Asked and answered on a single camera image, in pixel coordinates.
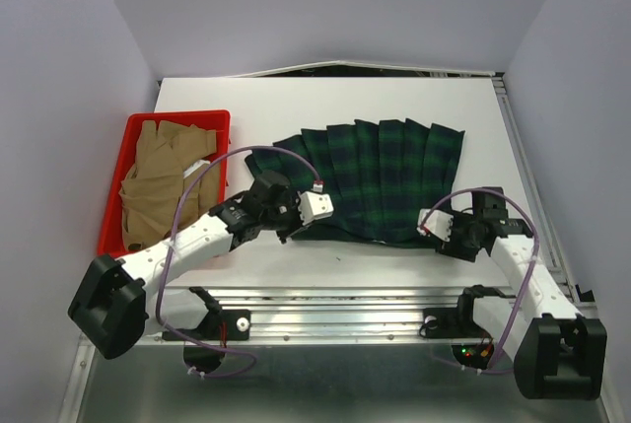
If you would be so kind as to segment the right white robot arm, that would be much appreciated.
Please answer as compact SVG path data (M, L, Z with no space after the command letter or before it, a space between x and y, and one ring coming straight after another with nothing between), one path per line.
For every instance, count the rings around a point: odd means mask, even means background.
M540 257L540 238L527 213L500 187L471 188L470 212L446 209L447 198L420 211L417 230L437 253L473 262L485 252L511 291L473 285L452 308L428 308L419 329L426 339L452 339L464 370L500 375L512 362L528 399L595 400L600 396L607 332L566 297Z

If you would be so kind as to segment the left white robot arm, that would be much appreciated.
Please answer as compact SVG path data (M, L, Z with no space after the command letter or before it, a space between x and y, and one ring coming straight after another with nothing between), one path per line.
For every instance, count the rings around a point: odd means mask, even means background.
M217 301L199 288L168 291L167 284L263 231L286 241L312 220L313 199L311 192L296 190L283 176L265 172L250 189L213 207L174 238L119 258L94 258L68 316L107 359L163 330L210 337L219 328Z

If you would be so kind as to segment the green plaid pleated skirt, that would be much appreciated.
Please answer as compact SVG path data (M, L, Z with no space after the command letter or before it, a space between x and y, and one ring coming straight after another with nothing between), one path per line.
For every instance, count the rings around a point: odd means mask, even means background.
M324 182L333 215L296 235L298 241L338 241L428 248L417 232L421 209L450 194L464 134L415 120L357 119L304 128L245 158L253 176L274 171L305 190L313 174Z

